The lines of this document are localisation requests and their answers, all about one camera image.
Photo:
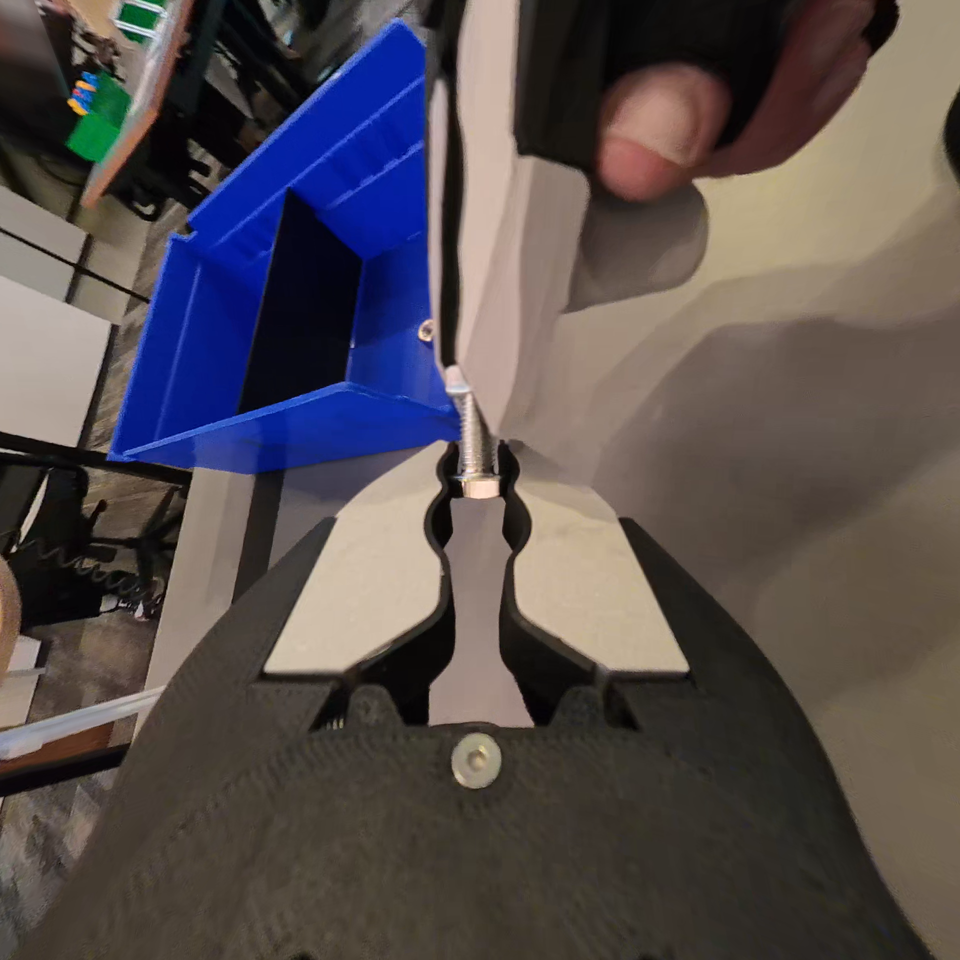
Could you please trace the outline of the person's right hand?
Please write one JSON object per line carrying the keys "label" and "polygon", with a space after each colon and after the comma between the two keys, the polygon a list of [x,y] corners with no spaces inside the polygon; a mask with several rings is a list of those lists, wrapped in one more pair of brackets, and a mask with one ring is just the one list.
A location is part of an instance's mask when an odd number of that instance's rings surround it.
{"label": "person's right hand", "polygon": [[868,29],[884,2],[800,2],[773,77],[740,136],[720,145],[733,95],[684,61],[618,79],[599,120],[596,171],[619,198],[652,202],[696,179],[778,167],[827,126],[857,90],[874,48]]}

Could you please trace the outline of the blue plastic bin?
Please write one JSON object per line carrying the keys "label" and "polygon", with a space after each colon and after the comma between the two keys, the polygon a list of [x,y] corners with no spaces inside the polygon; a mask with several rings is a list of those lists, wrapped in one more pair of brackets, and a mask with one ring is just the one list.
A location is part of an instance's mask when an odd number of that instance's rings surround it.
{"label": "blue plastic bin", "polygon": [[430,316],[426,44],[392,20],[167,246],[114,461],[259,474],[459,436]]}

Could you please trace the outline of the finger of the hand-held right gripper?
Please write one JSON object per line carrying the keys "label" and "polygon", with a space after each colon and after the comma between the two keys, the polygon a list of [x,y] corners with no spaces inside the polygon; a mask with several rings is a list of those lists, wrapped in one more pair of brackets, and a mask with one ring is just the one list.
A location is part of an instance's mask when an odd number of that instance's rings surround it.
{"label": "finger of the hand-held right gripper", "polygon": [[519,153],[521,2],[454,2],[462,134],[461,316],[455,349],[492,436],[520,438],[558,318],[672,289],[706,248],[694,186],[632,203],[593,165]]}
{"label": "finger of the hand-held right gripper", "polygon": [[455,83],[439,75],[427,113],[430,306],[435,360],[442,376],[456,365],[462,297],[462,133],[455,94]]}

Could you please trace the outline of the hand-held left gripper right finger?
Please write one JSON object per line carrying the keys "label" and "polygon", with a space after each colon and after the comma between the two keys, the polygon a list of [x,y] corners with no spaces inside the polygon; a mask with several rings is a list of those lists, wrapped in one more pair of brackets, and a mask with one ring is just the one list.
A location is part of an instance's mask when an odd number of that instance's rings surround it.
{"label": "hand-held left gripper right finger", "polygon": [[690,664],[617,511],[531,448],[499,449],[510,548],[499,653],[534,724],[575,688],[673,682]]}

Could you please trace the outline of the green bin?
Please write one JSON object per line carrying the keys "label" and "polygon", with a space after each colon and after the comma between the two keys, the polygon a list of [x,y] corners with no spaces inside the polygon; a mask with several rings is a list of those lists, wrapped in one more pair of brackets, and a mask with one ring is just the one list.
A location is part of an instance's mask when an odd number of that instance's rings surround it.
{"label": "green bin", "polygon": [[84,161],[101,162],[119,137],[130,104],[130,93],[113,75],[83,71],[66,101],[77,118],[67,149]]}
{"label": "green bin", "polygon": [[151,42],[165,17],[164,1],[117,1],[111,12],[113,26],[136,44]]}

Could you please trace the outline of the silver hex bolt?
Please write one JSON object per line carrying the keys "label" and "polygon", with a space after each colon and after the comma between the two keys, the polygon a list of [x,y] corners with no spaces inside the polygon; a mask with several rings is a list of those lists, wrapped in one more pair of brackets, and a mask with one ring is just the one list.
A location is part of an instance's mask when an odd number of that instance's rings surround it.
{"label": "silver hex bolt", "polygon": [[474,500],[500,498],[498,441],[486,424],[474,390],[469,395],[449,398],[460,422],[456,477],[462,497]]}

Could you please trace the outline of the wooden desk with green bins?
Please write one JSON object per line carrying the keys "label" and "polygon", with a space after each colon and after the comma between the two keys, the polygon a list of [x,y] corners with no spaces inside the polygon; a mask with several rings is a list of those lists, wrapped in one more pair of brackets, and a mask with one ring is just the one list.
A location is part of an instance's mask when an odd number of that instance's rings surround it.
{"label": "wooden desk with green bins", "polygon": [[194,6],[193,1],[171,1],[156,8],[149,42],[141,45],[138,53],[139,74],[124,122],[103,159],[91,168],[79,196],[84,210],[94,209],[108,194],[159,118]]}

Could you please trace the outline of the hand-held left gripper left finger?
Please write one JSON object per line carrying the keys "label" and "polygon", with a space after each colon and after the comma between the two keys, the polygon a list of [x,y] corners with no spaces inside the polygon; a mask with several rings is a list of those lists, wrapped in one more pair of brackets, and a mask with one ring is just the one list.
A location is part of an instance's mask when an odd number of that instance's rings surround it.
{"label": "hand-held left gripper left finger", "polygon": [[359,688],[377,686],[406,723],[428,723],[430,690],[455,647],[446,546],[457,464],[455,443],[434,442],[332,518],[262,667],[264,680],[329,682],[318,719],[344,712]]}

